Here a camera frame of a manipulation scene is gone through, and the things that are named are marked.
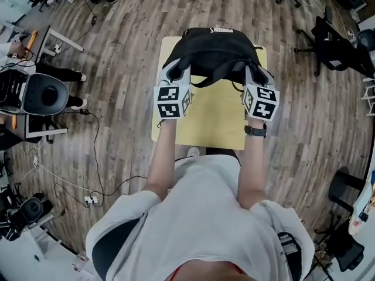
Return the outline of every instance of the wooden floor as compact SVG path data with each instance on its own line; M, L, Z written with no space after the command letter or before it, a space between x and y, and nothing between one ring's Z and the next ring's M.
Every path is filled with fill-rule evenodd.
M293 53L306 41L296 29L311 30L321 15L303 0L297 9L291 0L277 5L275 0L118 0L93 8L98 15L95 27L78 42L84 53L69 49L52 60L58 67L81 70L87 82L72 84L71 92L88 98L88 109L100 119L97 153L106 193L131 176L146 176L154 144L151 141L152 87L162 38L177 36L189 27L223 27L242 30L255 44L267 48L268 70L275 76L281 103L266 140L268 194L286 207L294 207L305 226L322 225L332 209L328 201L329 183L338 168L347 166L354 176L363 177L370 150L372 119L362 77L348 69L329 71L322 67L316 78L311 54ZM335 26L345 34L350 24L333 0L321 0L331 7ZM26 17L34 28L38 21L50 22L63 35L76 39L90 27L91 14L83 0L62 1L45 13ZM93 140L97 124L91 116L61 115L69 128L67 135L55 137L53 145L40 149L42 164L79 186L99 190ZM21 145L12 149L15 181L32 167ZM62 205L53 193L61 181L45 170L30 173L22 180L28 195L42 190ZM121 191L131 194L145 181L134 178ZM84 201L83 190L65 184L76 198ZM119 193L107 197L103 208L86 209L62 189L58 195L67 214L50 223L53 233L68 246L84 249L87 231L108 210Z

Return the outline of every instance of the black wristwatch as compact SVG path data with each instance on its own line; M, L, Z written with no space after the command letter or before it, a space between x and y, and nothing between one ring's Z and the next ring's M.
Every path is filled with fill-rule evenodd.
M245 126L245 133L250 136L263 136L265 138L267 136L267 126L265 123L263 123L263 129Z

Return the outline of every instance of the white sneaker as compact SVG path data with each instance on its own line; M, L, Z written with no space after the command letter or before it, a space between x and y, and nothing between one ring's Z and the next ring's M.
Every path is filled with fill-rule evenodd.
M73 110L79 110L87 105L87 99L82 99L82 105L81 106L71 106L70 108Z
M82 74L81 81L85 82L87 80L87 76L85 74Z
M191 147L187 152L187 157L196 157L199 156L199 148L198 147Z

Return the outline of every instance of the white t-shirt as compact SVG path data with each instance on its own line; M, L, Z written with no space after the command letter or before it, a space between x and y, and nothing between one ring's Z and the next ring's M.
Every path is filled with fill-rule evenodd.
M142 191L121 196L90 230L89 257L107 230L139 217L147 219L115 281L165 281L192 259L227 261L256 281L287 281L289 269L274 228L291 233L302 248L302 279L308 273L314 246L292 208L263 201L250 210L237 201L238 161L227 155L190 157L176 162L177 182L161 203Z
M9 66L9 68L14 68L17 70L25 71L28 74L35 74L35 63L31 60L21 61L20 59L12 59L8 57L9 49L11 48L11 43L0 44L0 70L8 63L17 63L21 66Z

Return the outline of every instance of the black bag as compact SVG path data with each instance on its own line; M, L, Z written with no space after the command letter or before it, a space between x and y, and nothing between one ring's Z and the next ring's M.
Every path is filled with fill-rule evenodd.
M191 75L207 77L195 87L207 87L220 79L245 84L245 65L256 83L265 85L266 76L259 70L256 48L245 34L225 28L190 28L174 47L163 68L174 60L179 64L168 72L178 80L182 71L191 65Z

